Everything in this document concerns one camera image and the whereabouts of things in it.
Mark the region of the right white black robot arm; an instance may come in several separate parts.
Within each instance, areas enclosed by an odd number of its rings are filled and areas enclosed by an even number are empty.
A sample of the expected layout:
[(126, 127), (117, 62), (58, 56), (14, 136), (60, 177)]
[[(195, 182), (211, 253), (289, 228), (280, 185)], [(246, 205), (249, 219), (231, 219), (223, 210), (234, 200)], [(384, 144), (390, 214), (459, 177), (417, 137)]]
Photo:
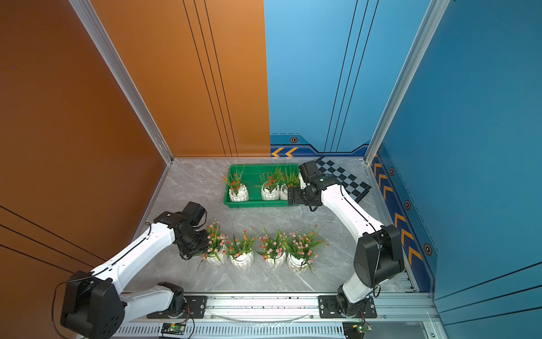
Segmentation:
[(316, 175), (304, 188), (289, 188), (288, 203), (305, 205), (312, 211), (321, 206), (330, 209), (357, 242), (354, 273), (337, 290), (336, 302), (343, 316), (360, 314), (382, 282), (405, 270), (399, 230), (362, 209), (336, 177)]

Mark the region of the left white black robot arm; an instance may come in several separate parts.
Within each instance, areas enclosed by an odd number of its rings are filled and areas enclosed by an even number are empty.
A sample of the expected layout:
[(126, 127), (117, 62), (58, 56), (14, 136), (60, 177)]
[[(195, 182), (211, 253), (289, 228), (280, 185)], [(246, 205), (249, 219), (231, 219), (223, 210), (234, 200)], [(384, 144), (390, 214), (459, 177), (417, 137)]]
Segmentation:
[(188, 316), (188, 302), (178, 285), (160, 282), (140, 292), (125, 289), (142, 268), (172, 244), (184, 260), (206, 251), (206, 220), (206, 209), (193, 202), (180, 212), (165, 211), (140, 237), (104, 264), (73, 274), (65, 282), (58, 323), (85, 338), (111, 338), (124, 324), (149, 314)]

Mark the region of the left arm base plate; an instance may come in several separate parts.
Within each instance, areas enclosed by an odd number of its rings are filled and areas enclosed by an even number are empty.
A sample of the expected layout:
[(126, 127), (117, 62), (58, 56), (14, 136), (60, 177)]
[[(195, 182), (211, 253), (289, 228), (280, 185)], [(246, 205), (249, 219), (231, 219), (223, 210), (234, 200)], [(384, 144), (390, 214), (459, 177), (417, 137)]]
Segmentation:
[(147, 319), (202, 319), (206, 313), (207, 296), (184, 295), (175, 297), (172, 304), (161, 312), (154, 312), (146, 316)]

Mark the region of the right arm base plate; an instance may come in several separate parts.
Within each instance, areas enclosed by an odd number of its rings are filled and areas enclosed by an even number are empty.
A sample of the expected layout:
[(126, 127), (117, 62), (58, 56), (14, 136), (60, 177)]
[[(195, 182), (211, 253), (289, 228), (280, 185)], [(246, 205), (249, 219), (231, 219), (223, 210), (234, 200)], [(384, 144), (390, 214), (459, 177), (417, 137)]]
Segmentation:
[(357, 303), (351, 303), (342, 294), (318, 296), (320, 318), (364, 318), (376, 319), (377, 310), (372, 297), (365, 297)]

